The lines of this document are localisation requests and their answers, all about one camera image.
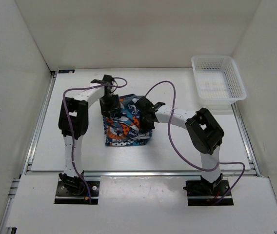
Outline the colourful patterned shorts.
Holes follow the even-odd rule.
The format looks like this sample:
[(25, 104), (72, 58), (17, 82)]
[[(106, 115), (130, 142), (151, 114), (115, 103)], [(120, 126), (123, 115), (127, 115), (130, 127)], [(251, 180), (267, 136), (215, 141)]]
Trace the colourful patterned shorts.
[(141, 98), (135, 94), (119, 97), (121, 111), (119, 116), (103, 117), (105, 145), (112, 147), (146, 145), (153, 131), (140, 133), (140, 111), (135, 103)]

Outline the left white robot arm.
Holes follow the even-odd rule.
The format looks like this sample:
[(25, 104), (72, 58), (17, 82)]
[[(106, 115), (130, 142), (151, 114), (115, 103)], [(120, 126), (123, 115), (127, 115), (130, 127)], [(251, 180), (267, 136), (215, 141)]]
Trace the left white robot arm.
[(74, 195), (80, 195), (85, 188), (81, 152), (82, 139), (89, 126), (89, 108), (99, 101), (104, 117), (121, 113), (119, 96), (112, 91), (118, 88), (116, 80), (104, 75), (101, 80), (92, 80), (88, 87), (69, 88), (62, 94), (58, 127), (65, 142), (65, 169), (59, 177)]

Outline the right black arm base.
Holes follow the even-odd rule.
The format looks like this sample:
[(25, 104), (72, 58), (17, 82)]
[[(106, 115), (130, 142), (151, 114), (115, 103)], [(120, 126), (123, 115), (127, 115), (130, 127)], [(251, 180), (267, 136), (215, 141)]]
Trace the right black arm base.
[(204, 189), (199, 180), (187, 180), (183, 190), (187, 194), (188, 206), (233, 206), (234, 202), (230, 192), (220, 202), (215, 204), (229, 188), (228, 180), (222, 180), (212, 192)]

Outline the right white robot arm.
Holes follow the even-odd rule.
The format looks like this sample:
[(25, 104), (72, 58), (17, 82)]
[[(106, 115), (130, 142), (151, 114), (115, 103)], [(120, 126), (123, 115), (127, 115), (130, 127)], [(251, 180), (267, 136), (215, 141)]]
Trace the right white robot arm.
[(146, 97), (141, 97), (136, 103), (139, 111), (139, 131), (146, 133), (155, 128), (154, 123), (166, 123), (171, 144), (171, 125), (185, 129), (201, 157), (201, 166), (194, 165), (201, 171), (200, 185), (207, 195), (214, 194), (219, 189), (223, 179), (220, 169), (219, 151), (224, 137), (224, 131), (216, 119), (206, 108), (196, 112), (175, 109), (163, 102), (153, 104)]

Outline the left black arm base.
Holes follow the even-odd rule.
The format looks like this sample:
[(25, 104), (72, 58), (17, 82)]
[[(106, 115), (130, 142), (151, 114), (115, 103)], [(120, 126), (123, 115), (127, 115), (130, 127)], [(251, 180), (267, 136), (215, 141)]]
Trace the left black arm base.
[(99, 201), (100, 181), (89, 180), (87, 184), (90, 189), (91, 198), (84, 183), (78, 188), (66, 185), (60, 179), (55, 192), (55, 204), (75, 204), (75, 205), (97, 205)]

